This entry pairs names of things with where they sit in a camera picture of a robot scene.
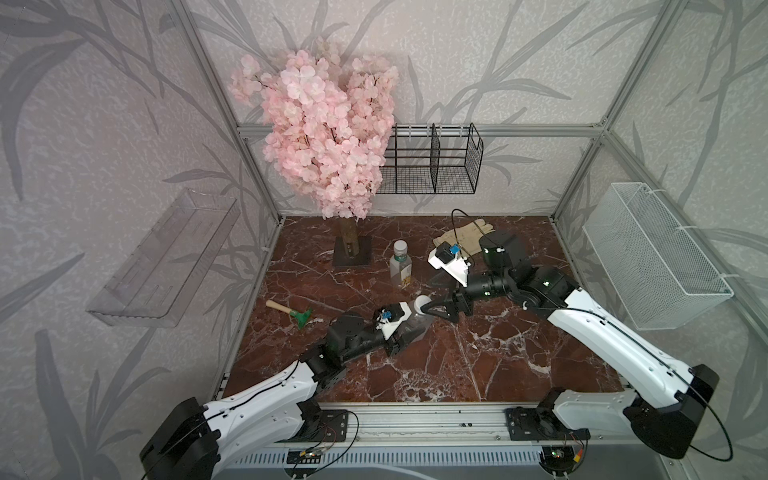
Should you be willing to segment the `clear bottle with yellow label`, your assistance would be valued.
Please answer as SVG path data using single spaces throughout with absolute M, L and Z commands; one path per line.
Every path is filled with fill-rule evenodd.
M 412 280 L 412 259 L 410 255 L 395 256 L 393 255 L 389 259 L 389 272 L 390 279 L 394 286 L 405 289 L 408 287 Z

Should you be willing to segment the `clear bottle with blue label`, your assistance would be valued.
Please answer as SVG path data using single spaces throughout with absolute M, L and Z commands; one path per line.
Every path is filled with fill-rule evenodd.
M 401 324 L 410 325 L 410 326 L 414 326 L 414 327 L 421 327 L 423 329 L 423 337 L 424 337 L 425 334 L 429 331 L 429 329 L 430 329 L 432 323 L 434 322 L 434 320 L 435 320 L 435 317 L 433 317 L 433 316 L 418 315 L 416 313 L 413 313 L 409 317 L 408 320 L 402 322 Z

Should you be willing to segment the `white bottle cap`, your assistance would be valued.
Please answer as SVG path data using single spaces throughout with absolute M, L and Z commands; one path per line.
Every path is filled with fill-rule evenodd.
M 394 243 L 393 251 L 395 256 L 404 256 L 408 252 L 408 245 L 404 240 L 397 240 Z
M 426 295 L 419 295 L 413 302 L 413 310 L 418 315 L 425 315 L 424 308 L 431 302 L 431 298 Z

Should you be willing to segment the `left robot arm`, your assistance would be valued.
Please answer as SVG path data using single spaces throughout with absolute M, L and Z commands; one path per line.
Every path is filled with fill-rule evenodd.
M 140 453 L 147 479 L 212 479 L 234 461 L 289 440 L 335 440 L 348 416 L 316 398 L 344 378 L 347 366 L 382 349 L 394 356 L 420 340 L 433 317 L 397 318 L 388 307 L 373 322 L 355 312 L 333 321 L 325 338 L 285 370 L 238 394 L 179 403 Z

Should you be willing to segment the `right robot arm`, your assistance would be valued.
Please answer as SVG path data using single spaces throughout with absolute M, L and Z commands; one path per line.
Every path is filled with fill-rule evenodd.
M 633 434 L 671 459 L 692 450 L 719 383 L 712 369 L 690 367 L 655 347 L 562 270 L 532 265 L 517 236 L 493 231 L 480 238 L 479 247 L 486 266 L 479 273 L 470 272 L 458 245 L 443 242 L 429 253 L 429 264 L 446 271 L 456 288 L 428 303 L 426 312 L 455 323 L 471 316 L 475 303 L 504 297 L 567 332 L 629 383 L 620 392 L 606 393 L 554 388 L 534 408 L 509 410 L 511 438 L 587 439 L 597 430 Z

